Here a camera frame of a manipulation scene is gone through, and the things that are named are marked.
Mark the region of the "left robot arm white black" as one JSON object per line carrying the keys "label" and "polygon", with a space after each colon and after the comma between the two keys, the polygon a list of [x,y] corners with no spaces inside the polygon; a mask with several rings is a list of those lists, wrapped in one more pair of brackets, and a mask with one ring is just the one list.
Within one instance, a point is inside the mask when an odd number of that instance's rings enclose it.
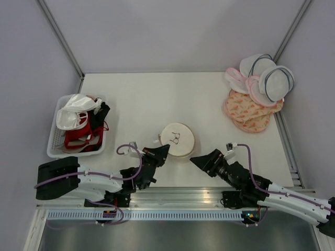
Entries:
{"label": "left robot arm white black", "polygon": [[168,144],[142,150],[134,143],[123,144],[116,153],[133,151],[139,165],[111,174],[95,172],[81,165],[75,156],[41,164],[34,186],[36,199],[51,201],[69,196],[84,199],[85,207],[128,207],[131,194],[156,182],[155,171],[165,164],[169,150]]}

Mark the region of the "aluminium table edge rail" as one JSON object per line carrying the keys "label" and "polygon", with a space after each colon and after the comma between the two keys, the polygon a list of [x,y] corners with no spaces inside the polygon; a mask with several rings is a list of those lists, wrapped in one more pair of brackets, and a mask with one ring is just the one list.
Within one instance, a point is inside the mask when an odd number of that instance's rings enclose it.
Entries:
{"label": "aluminium table edge rail", "polygon": [[[313,189],[293,187],[293,191],[316,197]],[[130,195],[131,208],[209,208],[220,206],[222,193],[235,191],[233,188],[148,188]],[[84,199],[64,196],[59,199],[37,200],[38,207],[44,208],[83,208]]]}

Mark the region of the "right side aluminium rail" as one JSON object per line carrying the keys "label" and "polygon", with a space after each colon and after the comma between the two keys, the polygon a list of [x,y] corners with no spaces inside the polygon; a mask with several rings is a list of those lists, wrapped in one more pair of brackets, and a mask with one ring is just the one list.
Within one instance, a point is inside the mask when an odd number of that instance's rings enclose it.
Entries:
{"label": "right side aluminium rail", "polygon": [[298,169],[298,163],[297,163],[297,159],[294,153],[291,138],[289,136],[286,123],[284,121],[283,113],[281,111],[275,113],[274,118],[275,118],[275,122],[277,125],[277,129],[278,129],[281,141],[282,141],[282,146],[284,149],[286,160],[288,162],[288,167],[290,170],[290,174],[291,174],[294,187],[305,189],[304,182],[302,180],[302,177]]}

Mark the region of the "orange floral bag lower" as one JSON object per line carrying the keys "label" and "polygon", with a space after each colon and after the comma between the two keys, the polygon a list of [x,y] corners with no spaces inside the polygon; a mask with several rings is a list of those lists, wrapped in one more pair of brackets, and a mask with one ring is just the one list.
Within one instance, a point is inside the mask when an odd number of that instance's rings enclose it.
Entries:
{"label": "orange floral bag lower", "polygon": [[259,116],[245,122],[232,120],[234,125],[240,130],[247,133],[260,133],[263,132],[270,123],[270,115]]}

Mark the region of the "white blue-trim mesh bag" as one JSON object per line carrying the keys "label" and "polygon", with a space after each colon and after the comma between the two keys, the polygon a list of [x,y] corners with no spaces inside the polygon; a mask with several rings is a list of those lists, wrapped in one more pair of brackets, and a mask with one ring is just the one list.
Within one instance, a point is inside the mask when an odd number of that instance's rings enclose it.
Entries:
{"label": "white blue-trim mesh bag", "polygon": [[240,62],[239,69],[241,74],[248,78],[252,75],[260,76],[266,69],[275,66],[276,63],[269,54],[259,53],[244,58]]}
{"label": "white blue-trim mesh bag", "polygon": [[271,102],[282,100],[294,87],[293,72],[277,65],[266,69],[260,76],[259,90]]}

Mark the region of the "white pink-trim mesh bag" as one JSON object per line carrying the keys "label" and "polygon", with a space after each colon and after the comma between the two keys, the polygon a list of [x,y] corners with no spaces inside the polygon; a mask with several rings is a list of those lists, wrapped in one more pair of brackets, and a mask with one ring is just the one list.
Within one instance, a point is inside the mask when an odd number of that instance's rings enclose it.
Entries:
{"label": "white pink-trim mesh bag", "polygon": [[237,69],[232,67],[227,68],[225,71],[225,79],[234,91],[242,94],[249,93],[245,84],[246,78]]}
{"label": "white pink-trim mesh bag", "polygon": [[262,94],[259,89],[259,76],[250,76],[245,80],[249,96],[257,104],[264,107],[274,107],[277,102],[270,101],[265,94]]}

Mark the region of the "aluminium frame post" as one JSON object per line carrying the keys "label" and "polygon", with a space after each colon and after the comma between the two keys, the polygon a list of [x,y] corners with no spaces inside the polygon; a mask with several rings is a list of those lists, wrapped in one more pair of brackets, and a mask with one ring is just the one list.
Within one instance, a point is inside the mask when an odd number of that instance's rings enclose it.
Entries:
{"label": "aluminium frame post", "polygon": [[48,4],[44,0],[36,0],[36,3],[38,7],[40,8],[41,12],[43,13],[46,21],[51,27],[52,32],[56,36],[58,42],[60,43],[62,49],[64,50],[65,54],[67,55],[68,59],[70,60],[72,66],[74,67],[77,75],[81,80],[84,79],[85,74],[83,73],[81,67],[79,66],[68,42],[66,41],[66,38],[61,31],[51,9],[49,8]]}
{"label": "aluminium frame post", "polygon": [[283,53],[285,52],[289,42],[291,41],[292,37],[294,36],[296,30],[298,29],[299,25],[301,24],[303,18],[308,13],[309,9],[313,4],[313,0],[304,0],[301,4],[298,12],[296,13],[292,23],[290,24],[285,36],[283,37],[276,53],[273,56],[273,60],[275,63],[278,63],[280,58],[282,57]]}

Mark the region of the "black bra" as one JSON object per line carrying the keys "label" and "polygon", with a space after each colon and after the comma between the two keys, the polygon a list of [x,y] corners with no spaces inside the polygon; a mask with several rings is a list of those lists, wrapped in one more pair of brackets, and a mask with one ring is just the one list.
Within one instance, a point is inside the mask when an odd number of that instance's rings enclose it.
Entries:
{"label": "black bra", "polygon": [[93,110],[88,112],[90,127],[92,131],[95,131],[97,128],[104,125],[105,118],[109,111],[110,107],[105,102],[102,102],[100,109],[97,113],[94,113]]}

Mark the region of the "white pink-trim mesh bag left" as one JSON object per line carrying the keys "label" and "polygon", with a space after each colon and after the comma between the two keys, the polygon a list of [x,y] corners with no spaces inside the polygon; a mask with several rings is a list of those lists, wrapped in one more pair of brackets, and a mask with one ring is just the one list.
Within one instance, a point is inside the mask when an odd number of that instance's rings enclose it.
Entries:
{"label": "white pink-trim mesh bag left", "polygon": [[246,78],[237,69],[232,67],[227,68],[225,71],[225,79],[234,91],[242,94],[249,93],[245,84]]}

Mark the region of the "right aluminium frame post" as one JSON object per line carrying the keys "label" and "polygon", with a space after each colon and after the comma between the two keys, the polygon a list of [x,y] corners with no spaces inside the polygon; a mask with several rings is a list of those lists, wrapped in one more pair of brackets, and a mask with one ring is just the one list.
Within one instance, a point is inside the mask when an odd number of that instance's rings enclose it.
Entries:
{"label": "right aluminium frame post", "polygon": [[273,56],[273,60],[275,63],[278,63],[280,58],[282,57],[283,53],[285,52],[289,42],[291,41],[292,37],[294,36],[296,30],[298,29],[299,25],[301,24],[303,18],[308,13],[309,9],[313,4],[313,0],[304,0],[301,4],[298,12],[296,13],[292,23],[290,24],[285,36],[283,37],[276,53]]}

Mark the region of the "round beige mesh laundry bag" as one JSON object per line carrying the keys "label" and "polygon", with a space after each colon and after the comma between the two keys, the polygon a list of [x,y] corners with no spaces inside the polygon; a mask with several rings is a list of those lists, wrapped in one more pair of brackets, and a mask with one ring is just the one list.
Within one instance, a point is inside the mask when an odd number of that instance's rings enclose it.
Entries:
{"label": "round beige mesh laundry bag", "polygon": [[175,158],[189,157],[195,150],[196,138],[193,130],[184,123],[173,122],[158,134],[160,144],[170,145],[169,155]]}

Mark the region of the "white blue-trim mesh bag front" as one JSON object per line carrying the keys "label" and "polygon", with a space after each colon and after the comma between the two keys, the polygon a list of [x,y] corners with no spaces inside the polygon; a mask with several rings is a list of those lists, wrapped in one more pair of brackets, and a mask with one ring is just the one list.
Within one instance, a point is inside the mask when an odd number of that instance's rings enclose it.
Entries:
{"label": "white blue-trim mesh bag front", "polygon": [[293,72],[277,65],[266,69],[260,76],[259,90],[271,102],[282,100],[294,87]]}

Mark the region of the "white pink-trim mesh bag right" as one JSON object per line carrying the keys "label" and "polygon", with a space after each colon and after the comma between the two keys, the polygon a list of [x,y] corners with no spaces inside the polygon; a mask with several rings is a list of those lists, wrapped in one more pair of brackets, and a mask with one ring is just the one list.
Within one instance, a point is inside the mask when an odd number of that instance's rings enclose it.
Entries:
{"label": "white pink-trim mesh bag right", "polygon": [[270,101],[265,94],[262,94],[259,89],[259,76],[250,76],[245,80],[249,96],[257,104],[264,107],[274,107],[277,102]]}

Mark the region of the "white plastic basket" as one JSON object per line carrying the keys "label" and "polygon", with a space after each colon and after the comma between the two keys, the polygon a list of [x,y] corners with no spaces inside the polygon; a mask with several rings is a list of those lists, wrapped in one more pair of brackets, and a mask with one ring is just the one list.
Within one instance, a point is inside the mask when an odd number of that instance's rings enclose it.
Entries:
{"label": "white plastic basket", "polygon": [[86,156],[92,156],[92,155],[100,154],[105,149],[106,132],[103,133],[101,147],[96,151],[79,152],[79,153],[66,153],[66,152],[63,152],[60,149],[58,149],[58,147],[61,146],[64,143],[65,132],[63,130],[60,130],[56,125],[57,112],[58,112],[58,110],[60,110],[62,107],[65,106],[65,104],[69,101],[69,99],[72,96],[74,96],[74,94],[62,96],[62,97],[59,98],[59,100],[57,102],[55,112],[54,112],[54,116],[53,116],[53,122],[52,122],[51,130],[50,130],[48,146],[47,146],[47,155],[50,158],[65,158],[65,157],[68,157],[68,156],[86,157]]}

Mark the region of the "left aluminium frame post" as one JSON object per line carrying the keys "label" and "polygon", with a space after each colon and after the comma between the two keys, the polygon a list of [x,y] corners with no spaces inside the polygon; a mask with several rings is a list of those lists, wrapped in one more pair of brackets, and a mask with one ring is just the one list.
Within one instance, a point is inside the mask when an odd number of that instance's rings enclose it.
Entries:
{"label": "left aluminium frame post", "polygon": [[67,55],[68,59],[70,60],[72,66],[74,67],[77,75],[81,80],[84,79],[85,74],[83,73],[81,67],[79,66],[68,42],[66,41],[66,38],[61,31],[51,9],[49,8],[48,4],[44,0],[36,0],[36,3],[38,7],[40,8],[41,12],[43,13],[46,21],[51,27],[52,32],[56,36],[58,42],[60,43],[62,49],[64,50],[65,54]]}

